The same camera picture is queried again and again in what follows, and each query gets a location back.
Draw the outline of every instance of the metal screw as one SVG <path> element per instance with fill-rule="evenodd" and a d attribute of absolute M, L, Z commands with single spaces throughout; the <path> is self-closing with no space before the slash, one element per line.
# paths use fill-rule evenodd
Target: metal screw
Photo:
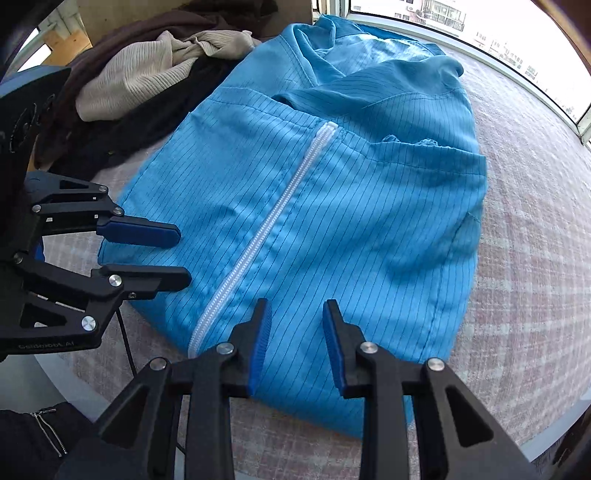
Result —
<path fill-rule="evenodd" d="M 427 360 L 427 366 L 434 372 L 440 372 L 445 368 L 445 363 L 440 358 L 430 358 Z"/>
<path fill-rule="evenodd" d="M 234 346 L 230 342 L 223 342 L 218 344 L 216 351 L 220 355 L 230 355 L 234 351 Z"/>
<path fill-rule="evenodd" d="M 109 283 L 114 287 L 118 287 L 123 283 L 123 281 L 121 280 L 121 277 L 119 275 L 111 275 L 109 277 Z"/>
<path fill-rule="evenodd" d="M 82 319 L 82 328 L 87 332 L 92 332 L 96 328 L 96 320 L 90 315 L 87 315 Z"/>
<path fill-rule="evenodd" d="M 164 370 L 166 368 L 166 359 L 161 356 L 153 358 L 150 362 L 150 368 L 156 371 Z"/>
<path fill-rule="evenodd" d="M 359 348 L 361 348 L 361 351 L 363 353 L 375 353 L 378 351 L 378 346 L 373 343 L 373 342 L 363 342 L 361 345 L 359 345 Z"/>

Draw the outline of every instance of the blue garment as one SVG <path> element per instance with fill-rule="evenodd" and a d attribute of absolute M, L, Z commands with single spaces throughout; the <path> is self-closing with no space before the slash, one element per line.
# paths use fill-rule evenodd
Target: blue garment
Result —
<path fill-rule="evenodd" d="M 104 242 L 100 262 L 191 271 L 189 288 L 134 303 L 186 351 L 313 138 L 336 123 L 199 351 L 248 320 L 257 298 L 270 299 L 256 396 L 360 436 L 362 402 L 333 385 L 322 305 L 336 299 L 347 322 L 399 358 L 449 356 L 486 190 L 462 72 L 433 44 L 341 18 L 290 25 L 249 54 L 128 186 L 126 213 L 175 223 L 181 242 Z"/>

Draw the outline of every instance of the silver zipper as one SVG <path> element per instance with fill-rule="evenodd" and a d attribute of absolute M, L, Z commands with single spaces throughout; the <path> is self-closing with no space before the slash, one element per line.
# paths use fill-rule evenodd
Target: silver zipper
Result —
<path fill-rule="evenodd" d="M 195 328 L 193 329 L 191 340 L 189 341 L 189 358 L 194 358 L 197 356 L 197 352 L 199 351 L 199 348 L 201 347 L 201 344 L 203 343 L 203 340 L 205 339 L 205 336 L 213 322 L 217 318 L 218 314 L 228 301 L 228 298 L 233 293 L 234 289 L 248 268 L 251 266 L 269 233 L 271 233 L 271 229 L 277 222 L 281 212 L 283 212 L 287 206 L 287 203 L 295 193 L 298 185 L 301 183 L 310 167 L 316 161 L 322 152 L 322 149 L 330 142 L 338 127 L 339 126 L 334 122 L 326 122 L 316 132 L 314 140 L 312 140 L 310 147 L 306 151 L 304 159 L 298 166 L 290 182 L 287 184 L 287 187 L 281 194 L 281 197 L 271 209 L 259 229 L 256 231 L 255 236 L 252 237 L 251 241 L 246 246 L 244 252 L 238 259 L 238 262 L 236 262 L 236 265 L 234 265 L 230 273 L 226 276 L 226 278 L 224 278 L 222 284 L 216 290 L 213 297 L 209 300 L 203 313 L 199 317 L 197 325 L 195 325 Z"/>
<path fill-rule="evenodd" d="M 64 444 L 62 443 L 61 439 L 58 437 L 58 435 L 57 435 L 56 431 L 53 429 L 53 427 L 51 425 L 49 425 L 46 422 L 46 420 L 43 418 L 44 413 L 51 413 L 54 411 L 56 411 L 55 408 L 46 408 L 44 410 L 34 411 L 34 412 L 30 413 L 29 415 L 31 415 L 37 421 L 37 424 L 39 425 L 39 428 L 43 432 L 43 435 L 45 435 L 45 438 L 47 439 L 47 441 L 51 444 L 53 449 L 56 451 L 58 457 L 61 458 L 63 455 L 67 455 L 67 453 L 68 453 L 66 451 L 66 447 L 64 447 Z M 47 427 L 51 430 L 53 435 L 56 437 L 57 442 L 60 444 L 61 449 L 58 449 L 56 444 L 53 443 L 53 440 L 49 437 L 49 435 L 47 434 L 47 431 L 45 430 L 45 428 L 43 427 L 43 424 L 41 422 L 43 422 L 43 424 L 47 425 Z"/>

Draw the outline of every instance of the beige knit garment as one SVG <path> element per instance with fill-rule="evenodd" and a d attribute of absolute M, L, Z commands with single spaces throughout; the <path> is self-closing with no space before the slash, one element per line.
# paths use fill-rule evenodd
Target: beige knit garment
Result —
<path fill-rule="evenodd" d="M 251 35 L 247 30 L 206 30 L 181 41 L 165 31 L 155 41 L 128 45 L 82 88 L 78 115 L 85 122 L 117 120 L 185 79 L 198 57 L 243 59 L 261 43 Z"/>

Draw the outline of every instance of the black cable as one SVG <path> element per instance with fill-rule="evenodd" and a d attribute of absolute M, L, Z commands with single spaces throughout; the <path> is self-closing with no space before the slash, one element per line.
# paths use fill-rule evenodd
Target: black cable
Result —
<path fill-rule="evenodd" d="M 121 336 L 123 337 L 123 343 L 125 345 L 125 353 L 127 354 L 127 361 L 129 362 L 129 367 L 131 369 L 131 373 L 135 377 L 138 374 L 138 371 L 135 368 L 134 358 L 131 355 L 131 348 L 129 348 L 129 340 L 127 338 L 127 331 L 125 330 L 125 324 L 123 323 L 123 317 L 121 316 L 121 310 L 115 310 L 115 314 L 117 315 L 117 321 L 119 322 L 119 328 L 121 329 Z M 187 455 L 187 451 L 179 442 L 177 442 L 177 448 L 183 453 L 183 455 Z"/>

